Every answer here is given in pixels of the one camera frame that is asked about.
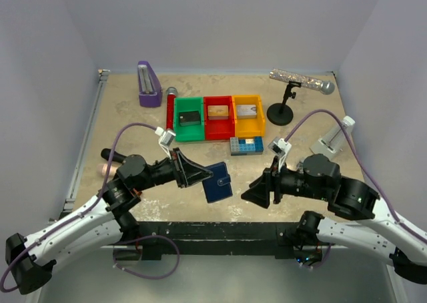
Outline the navy blue card holder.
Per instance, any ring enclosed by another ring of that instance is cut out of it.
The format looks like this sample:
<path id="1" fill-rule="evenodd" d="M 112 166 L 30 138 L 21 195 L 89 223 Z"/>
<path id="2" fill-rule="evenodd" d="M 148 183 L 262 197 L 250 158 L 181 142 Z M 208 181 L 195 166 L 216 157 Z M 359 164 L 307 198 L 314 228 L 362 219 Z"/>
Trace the navy blue card holder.
<path id="1" fill-rule="evenodd" d="M 212 172 L 212 177 L 202 182 L 207 203 L 222 201 L 233 196 L 231 176 L 226 163 L 219 162 L 206 168 Z"/>

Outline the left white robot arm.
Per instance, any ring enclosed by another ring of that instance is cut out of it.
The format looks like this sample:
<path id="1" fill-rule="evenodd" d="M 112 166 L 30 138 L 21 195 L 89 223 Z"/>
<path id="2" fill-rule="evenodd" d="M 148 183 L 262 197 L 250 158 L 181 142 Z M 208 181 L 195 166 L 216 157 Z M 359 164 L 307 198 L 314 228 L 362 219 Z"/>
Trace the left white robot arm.
<path id="1" fill-rule="evenodd" d="M 213 176 L 211 170 L 187 159 L 179 148 L 161 161 L 148 164 L 140 155 L 124 158 L 112 180 L 80 208 L 43 230 L 5 241 L 6 274 L 11 274 L 20 294 L 30 294 L 50 281 L 61 258 L 72 256 L 71 245 L 80 246 L 88 235 L 109 238 L 110 243 L 131 244 L 138 237 L 138 223 L 130 209 L 144 190 L 169 182 L 187 188 Z"/>

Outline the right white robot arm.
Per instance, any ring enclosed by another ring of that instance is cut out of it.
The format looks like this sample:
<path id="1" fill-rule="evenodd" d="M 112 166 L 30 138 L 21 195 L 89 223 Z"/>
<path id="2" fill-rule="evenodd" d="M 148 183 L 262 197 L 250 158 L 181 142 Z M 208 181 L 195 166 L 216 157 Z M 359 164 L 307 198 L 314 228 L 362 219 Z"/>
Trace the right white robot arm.
<path id="1" fill-rule="evenodd" d="M 322 200 L 329 212 L 357 224 L 350 226 L 305 211 L 288 234 L 295 248 L 317 242 L 353 248 L 392 266 L 410 282 L 426 284 L 426 245 L 404 227 L 400 216 L 392 215 L 378 192 L 343 176 L 339 165 L 322 154 L 306 158 L 299 172 L 278 164 L 275 158 L 241 198 L 262 208 L 280 203 L 284 195 Z"/>

